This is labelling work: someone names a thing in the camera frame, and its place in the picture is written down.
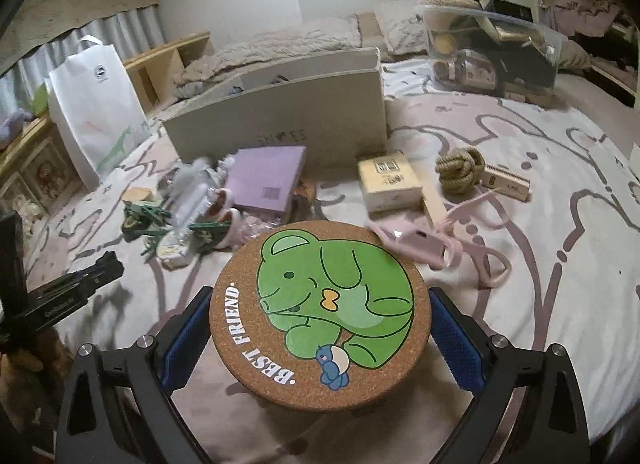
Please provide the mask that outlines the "red white tape rolls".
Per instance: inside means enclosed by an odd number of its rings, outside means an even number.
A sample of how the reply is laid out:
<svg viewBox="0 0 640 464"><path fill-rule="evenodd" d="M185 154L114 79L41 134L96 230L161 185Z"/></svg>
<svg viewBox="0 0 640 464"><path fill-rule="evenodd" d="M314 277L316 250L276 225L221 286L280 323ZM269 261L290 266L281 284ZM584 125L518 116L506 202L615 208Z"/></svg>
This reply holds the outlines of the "red white tape rolls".
<svg viewBox="0 0 640 464"><path fill-rule="evenodd" d="M230 247L240 230L241 213L234 207L233 194L228 189L216 193L216 201L206 215L209 243L215 250Z"/></svg>

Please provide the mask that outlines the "grey shoe box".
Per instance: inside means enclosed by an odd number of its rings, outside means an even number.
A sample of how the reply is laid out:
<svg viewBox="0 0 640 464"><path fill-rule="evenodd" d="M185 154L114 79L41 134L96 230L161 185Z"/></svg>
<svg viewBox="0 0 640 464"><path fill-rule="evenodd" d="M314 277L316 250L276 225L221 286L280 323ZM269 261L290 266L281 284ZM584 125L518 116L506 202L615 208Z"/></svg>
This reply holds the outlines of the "grey shoe box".
<svg viewBox="0 0 640 464"><path fill-rule="evenodd" d="M380 53L366 48L277 61L173 106L163 125L185 162L304 146L311 166L349 166L386 148Z"/></svg>

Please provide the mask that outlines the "round cork frog coaster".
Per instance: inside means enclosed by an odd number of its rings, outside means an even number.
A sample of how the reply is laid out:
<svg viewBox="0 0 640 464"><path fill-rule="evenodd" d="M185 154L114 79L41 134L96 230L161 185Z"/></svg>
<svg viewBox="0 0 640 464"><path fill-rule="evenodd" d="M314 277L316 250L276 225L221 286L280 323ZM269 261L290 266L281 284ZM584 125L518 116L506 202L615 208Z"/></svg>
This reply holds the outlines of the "round cork frog coaster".
<svg viewBox="0 0 640 464"><path fill-rule="evenodd" d="M249 392L307 412L380 400L416 367L432 307L416 265L335 221L274 229L222 268L209 327Z"/></svg>

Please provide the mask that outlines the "yellow tissue pack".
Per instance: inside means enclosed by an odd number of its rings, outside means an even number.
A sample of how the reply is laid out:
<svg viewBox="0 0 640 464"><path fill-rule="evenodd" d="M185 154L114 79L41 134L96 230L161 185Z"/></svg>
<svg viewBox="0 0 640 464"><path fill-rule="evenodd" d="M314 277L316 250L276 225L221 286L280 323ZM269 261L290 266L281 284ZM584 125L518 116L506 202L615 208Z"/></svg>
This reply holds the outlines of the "yellow tissue pack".
<svg viewBox="0 0 640 464"><path fill-rule="evenodd" d="M422 202L422 184L400 151L357 163L364 205L369 214L405 210Z"/></svg>

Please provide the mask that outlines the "clear plastic storage bin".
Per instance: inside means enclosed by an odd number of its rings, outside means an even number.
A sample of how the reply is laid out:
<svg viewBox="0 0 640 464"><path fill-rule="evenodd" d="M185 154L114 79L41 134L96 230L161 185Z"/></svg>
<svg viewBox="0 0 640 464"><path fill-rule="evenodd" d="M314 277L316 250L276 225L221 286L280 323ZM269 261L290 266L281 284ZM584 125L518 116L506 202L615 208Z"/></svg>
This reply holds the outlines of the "clear plastic storage bin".
<svg viewBox="0 0 640 464"><path fill-rule="evenodd" d="M538 106L551 100L562 34L475 0L418 0L416 17L424 26L435 87Z"/></svg>

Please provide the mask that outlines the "small wooden block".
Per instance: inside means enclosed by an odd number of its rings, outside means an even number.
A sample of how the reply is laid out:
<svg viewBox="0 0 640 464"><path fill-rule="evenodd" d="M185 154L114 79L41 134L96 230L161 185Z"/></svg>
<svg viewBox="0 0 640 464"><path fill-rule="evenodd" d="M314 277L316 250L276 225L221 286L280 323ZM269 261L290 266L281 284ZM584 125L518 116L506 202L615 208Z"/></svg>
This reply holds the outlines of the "small wooden block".
<svg viewBox="0 0 640 464"><path fill-rule="evenodd" d="M483 187L518 201L526 202L530 195L530 181L506 169L487 164L480 177Z"/></svg>

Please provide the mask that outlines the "green clothespin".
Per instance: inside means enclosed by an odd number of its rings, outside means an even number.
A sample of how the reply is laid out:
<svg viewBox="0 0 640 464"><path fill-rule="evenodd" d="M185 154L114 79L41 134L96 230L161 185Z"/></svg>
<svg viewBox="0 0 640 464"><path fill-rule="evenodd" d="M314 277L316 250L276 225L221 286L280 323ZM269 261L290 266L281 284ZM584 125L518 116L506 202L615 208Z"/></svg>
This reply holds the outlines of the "green clothespin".
<svg viewBox="0 0 640 464"><path fill-rule="evenodd" d="M126 203L120 227L126 242L140 236L163 236L169 227L170 213L155 204Z"/></svg>
<svg viewBox="0 0 640 464"><path fill-rule="evenodd" d="M223 250L229 244L230 221L206 221L190 224L190 231L198 243L198 254L205 255L214 250Z"/></svg>

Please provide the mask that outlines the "round white tin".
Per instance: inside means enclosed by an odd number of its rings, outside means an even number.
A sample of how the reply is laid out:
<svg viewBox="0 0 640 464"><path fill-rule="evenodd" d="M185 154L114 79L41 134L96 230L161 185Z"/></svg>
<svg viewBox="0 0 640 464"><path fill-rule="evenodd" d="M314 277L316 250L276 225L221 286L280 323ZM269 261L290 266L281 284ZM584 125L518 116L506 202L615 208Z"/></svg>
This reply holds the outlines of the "round white tin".
<svg viewBox="0 0 640 464"><path fill-rule="evenodd" d="M156 248L156 257L160 264L169 270L190 265L196 253L193 236L169 231L160 240Z"/></svg>

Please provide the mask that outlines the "wooden stick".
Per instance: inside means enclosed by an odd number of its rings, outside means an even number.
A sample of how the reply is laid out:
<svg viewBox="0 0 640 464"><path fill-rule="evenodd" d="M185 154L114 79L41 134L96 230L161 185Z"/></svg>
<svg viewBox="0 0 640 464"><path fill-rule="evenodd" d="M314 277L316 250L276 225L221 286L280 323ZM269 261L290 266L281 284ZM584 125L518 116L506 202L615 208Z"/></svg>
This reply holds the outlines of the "wooden stick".
<svg viewBox="0 0 640 464"><path fill-rule="evenodd" d="M428 169L420 163L411 164L422 187L422 200L425 216L432 226L447 216L446 206L440 196Z"/></svg>

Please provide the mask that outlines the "purple book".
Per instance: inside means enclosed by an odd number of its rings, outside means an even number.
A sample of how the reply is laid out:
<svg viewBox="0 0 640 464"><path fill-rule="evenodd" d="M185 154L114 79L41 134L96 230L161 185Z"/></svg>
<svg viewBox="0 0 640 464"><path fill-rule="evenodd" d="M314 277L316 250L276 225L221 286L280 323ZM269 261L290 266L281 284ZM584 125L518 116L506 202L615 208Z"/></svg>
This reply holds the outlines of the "purple book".
<svg viewBox="0 0 640 464"><path fill-rule="evenodd" d="M304 146L262 146L235 153L226 188L241 208L286 215L306 161Z"/></svg>

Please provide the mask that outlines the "wooden bedside shelf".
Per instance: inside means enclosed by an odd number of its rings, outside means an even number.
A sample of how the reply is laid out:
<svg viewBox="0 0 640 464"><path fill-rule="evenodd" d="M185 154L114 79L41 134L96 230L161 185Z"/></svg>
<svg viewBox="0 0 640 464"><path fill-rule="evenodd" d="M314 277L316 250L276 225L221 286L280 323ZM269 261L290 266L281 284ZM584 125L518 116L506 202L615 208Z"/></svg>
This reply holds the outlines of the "wooden bedside shelf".
<svg viewBox="0 0 640 464"><path fill-rule="evenodd" d="M192 62L210 56L210 33L198 33L155 47L124 62L134 91L146 115L177 101L175 77Z"/></svg>

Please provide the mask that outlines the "bed pillow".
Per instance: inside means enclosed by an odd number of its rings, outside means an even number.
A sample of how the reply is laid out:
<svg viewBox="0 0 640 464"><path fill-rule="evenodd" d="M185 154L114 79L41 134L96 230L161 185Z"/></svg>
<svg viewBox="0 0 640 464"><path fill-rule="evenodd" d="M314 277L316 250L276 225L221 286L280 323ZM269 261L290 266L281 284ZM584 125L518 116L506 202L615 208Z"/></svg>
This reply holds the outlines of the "bed pillow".
<svg viewBox="0 0 640 464"><path fill-rule="evenodd" d="M394 57L426 51L425 28L416 8L416 0L382 2L374 7L386 49Z"/></svg>
<svg viewBox="0 0 640 464"><path fill-rule="evenodd" d="M172 80L176 86L216 82L244 66L361 47L357 17L334 16L258 33L239 42L229 42L213 54L190 63Z"/></svg>

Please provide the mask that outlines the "bed pillow left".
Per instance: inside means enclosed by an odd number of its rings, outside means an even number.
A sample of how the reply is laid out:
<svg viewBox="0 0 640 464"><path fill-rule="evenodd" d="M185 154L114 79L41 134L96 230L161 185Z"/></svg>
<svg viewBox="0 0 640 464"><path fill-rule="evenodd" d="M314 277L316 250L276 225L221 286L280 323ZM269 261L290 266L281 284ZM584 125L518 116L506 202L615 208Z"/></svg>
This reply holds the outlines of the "bed pillow left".
<svg viewBox="0 0 640 464"><path fill-rule="evenodd" d="M357 17L334 16L258 33L239 42L229 42L213 54L190 63L172 80L176 86L216 82L244 66L361 47Z"/></svg>

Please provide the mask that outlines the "white paper shopping bag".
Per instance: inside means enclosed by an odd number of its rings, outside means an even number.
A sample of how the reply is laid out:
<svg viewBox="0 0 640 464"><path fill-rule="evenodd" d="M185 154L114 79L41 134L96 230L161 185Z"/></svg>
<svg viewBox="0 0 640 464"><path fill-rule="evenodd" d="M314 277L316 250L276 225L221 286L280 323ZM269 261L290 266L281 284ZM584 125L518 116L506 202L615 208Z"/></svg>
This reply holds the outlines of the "white paper shopping bag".
<svg viewBox="0 0 640 464"><path fill-rule="evenodd" d="M47 91L51 120L90 191L152 135L116 49L94 36L49 72Z"/></svg>

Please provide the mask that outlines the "bed pillow right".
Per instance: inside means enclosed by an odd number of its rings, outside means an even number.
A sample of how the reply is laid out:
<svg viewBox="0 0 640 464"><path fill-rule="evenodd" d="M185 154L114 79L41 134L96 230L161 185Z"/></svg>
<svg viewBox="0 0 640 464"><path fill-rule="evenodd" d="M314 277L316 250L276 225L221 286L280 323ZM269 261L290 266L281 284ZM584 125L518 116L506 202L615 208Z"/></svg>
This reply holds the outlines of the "bed pillow right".
<svg viewBox="0 0 640 464"><path fill-rule="evenodd" d="M426 51L425 28L416 8L416 0L382 2L374 7L386 49L394 57Z"/></svg>

